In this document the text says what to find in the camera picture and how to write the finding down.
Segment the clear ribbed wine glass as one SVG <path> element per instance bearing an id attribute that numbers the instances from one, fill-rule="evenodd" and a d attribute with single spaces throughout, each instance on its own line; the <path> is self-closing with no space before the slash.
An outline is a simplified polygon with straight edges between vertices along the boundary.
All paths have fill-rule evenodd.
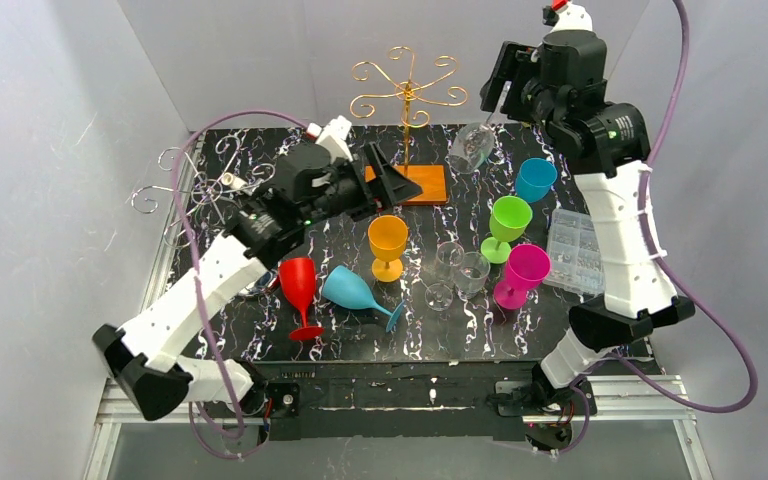
<path id="1" fill-rule="evenodd" d="M 464 299 L 476 296 L 486 283 L 490 263 L 481 252 L 468 252 L 454 272 L 454 285 Z"/>

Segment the blue wine glass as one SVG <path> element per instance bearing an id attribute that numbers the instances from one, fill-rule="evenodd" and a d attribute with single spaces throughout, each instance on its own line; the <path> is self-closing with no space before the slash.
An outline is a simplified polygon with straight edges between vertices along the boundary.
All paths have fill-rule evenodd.
<path id="1" fill-rule="evenodd" d="M 518 171 L 514 190 L 516 195 L 527 203 L 541 200 L 557 180 L 554 164 L 543 158 L 525 160 Z"/>

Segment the silver wire glass rack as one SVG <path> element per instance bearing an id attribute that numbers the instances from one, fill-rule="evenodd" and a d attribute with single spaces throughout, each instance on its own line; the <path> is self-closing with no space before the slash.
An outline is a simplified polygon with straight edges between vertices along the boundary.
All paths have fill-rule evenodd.
<path id="1" fill-rule="evenodd" d="M 256 163 L 250 166 L 244 174 L 239 175 L 237 169 L 242 166 L 240 159 L 243 151 L 242 141 L 235 135 L 227 135 L 220 140 L 215 153 L 221 155 L 228 149 L 233 150 L 231 159 L 216 175 L 211 175 L 208 172 L 208 161 L 201 156 L 198 148 L 191 152 L 186 152 L 180 147 L 170 147 L 164 150 L 158 156 L 158 167 L 163 171 L 170 172 L 172 161 L 177 154 L 181 153 L 184 157 L 182 172 L 186 177 L 175 189 L 147 185 L 135 190 L 130 197 L 131 207 L 143 215 L 150 215 L 159 208 L 159 202 L 148 195 L 150 192 L 179 193 L 182 195 L 185 216 L 191 220 L 193 216 L 200 214 L 206 208 L 220 213 L 219 204 L 221 202 L 232 202 L 242 194 L 252 194 L 257 187 L 274 177 L 275 165 L 271 162 Z M 232 173 L 242 178 L 247 182 L 247 186 L 238 191 L 225 188 L 220 182 L 220 177 L 224 173 Z"/>

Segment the orange yellow wine glass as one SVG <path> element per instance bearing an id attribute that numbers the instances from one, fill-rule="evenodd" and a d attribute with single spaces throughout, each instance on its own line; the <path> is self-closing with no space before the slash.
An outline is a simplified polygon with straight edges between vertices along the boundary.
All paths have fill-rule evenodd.
<path id="1" fill-rule="evenodd" d="M 371 272 L 380 282 L 394 282 L 403 273 L 401 256 L 408 240 L 406 223 L 394 215 L 375 218 L 367 230 L 370 250 L 374 257 Z"/>

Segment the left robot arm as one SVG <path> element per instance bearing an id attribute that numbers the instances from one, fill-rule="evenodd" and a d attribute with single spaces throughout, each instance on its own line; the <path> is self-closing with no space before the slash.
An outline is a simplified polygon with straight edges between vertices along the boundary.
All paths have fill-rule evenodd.
<path id="1" fill-rule="evenodd" d="M 240 407 L 256 383 L 253 368 L 188 358 L 184 348 L 240 291 L 299 247 L 308 227 L 342 214 L 363 220 L 422 192 L 376 143 L 357 154 L 313 143 L 292 148 L 172 287 L 123 325 L 95 331 L 92 342 L 108 374 L 147 421 L 189 402 Z"/>

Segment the pink wine glass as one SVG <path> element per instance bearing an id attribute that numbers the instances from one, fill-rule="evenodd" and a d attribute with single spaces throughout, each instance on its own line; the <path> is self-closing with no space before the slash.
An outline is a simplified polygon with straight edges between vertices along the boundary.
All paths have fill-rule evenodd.
<path id="1" fill-rule="evenodd" d="M 508 257 L 502 279 L 493 290 L 496 304 L 507 310 L 522 308 L 531 290 L 539 286 L 551 270 L 547 252 L 534 244 L 515 246 Z"/>

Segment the green wine glass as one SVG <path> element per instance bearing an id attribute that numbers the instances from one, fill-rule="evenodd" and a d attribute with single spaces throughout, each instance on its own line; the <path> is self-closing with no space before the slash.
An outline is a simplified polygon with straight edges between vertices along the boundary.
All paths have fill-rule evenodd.
<path id="1" fill-rule="evenodd" d="M 497 199 L 491 209 L 490 236 L 480 245 L 480 253 L 490 264 L 500 265 L 508 260 L 511 243 L 520 238 L 533 217 L 530 205 L 513 195 Z"/>

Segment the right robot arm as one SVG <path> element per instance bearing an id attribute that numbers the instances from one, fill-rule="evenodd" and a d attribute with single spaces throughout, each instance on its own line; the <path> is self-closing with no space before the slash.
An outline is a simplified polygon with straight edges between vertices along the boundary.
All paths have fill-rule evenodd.
<path id="1" fill-rule="evenodd" d="M 640 190 L 650 141 L 642 113 L 606 99 L 606 43 L 587 30 L 548 33 L 538 46 L 506 41 L 480 92 L 484 111 L 542 131 L 582 193 L 605 289 L 569 311 L 563 338 L 530 383 L 498 394 L 506 407 L 563 404 L 582 375 L 617 347 L 690 318 L 694 304 L 661 267 L 652 205 Z"/>

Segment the red wine glass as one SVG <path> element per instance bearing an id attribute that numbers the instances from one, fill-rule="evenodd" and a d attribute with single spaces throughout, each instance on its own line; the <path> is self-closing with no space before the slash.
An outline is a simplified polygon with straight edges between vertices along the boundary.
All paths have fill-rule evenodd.
<path id="1" fill-rule="evenodd" d="M 285 298 L 301 315 L 301 326 L 293 330 L 289 338 L 304 342 L 321 336 L 325 329 L 308 322 L 308 309 L 316 293 L 313 260 L 297 257 L 283 261 L 279 266 L 279 281 Z"/>

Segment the teal wine glass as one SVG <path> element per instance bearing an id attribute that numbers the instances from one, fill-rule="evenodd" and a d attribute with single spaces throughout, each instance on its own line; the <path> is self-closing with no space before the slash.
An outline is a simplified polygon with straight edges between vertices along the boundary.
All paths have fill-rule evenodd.
<path id="1" fill-rule="evenodd" d="M 369 285 L 362 277 L 339 265 L 326 277 L 322 287 L 322 296 L 327 300 L 349 310 L 373 309 L 388 316 L 385 327 L 392 333 L 405 310 L 405 302 L 400 302 L 392 311 L 381 306 L 374 298 Z"/>

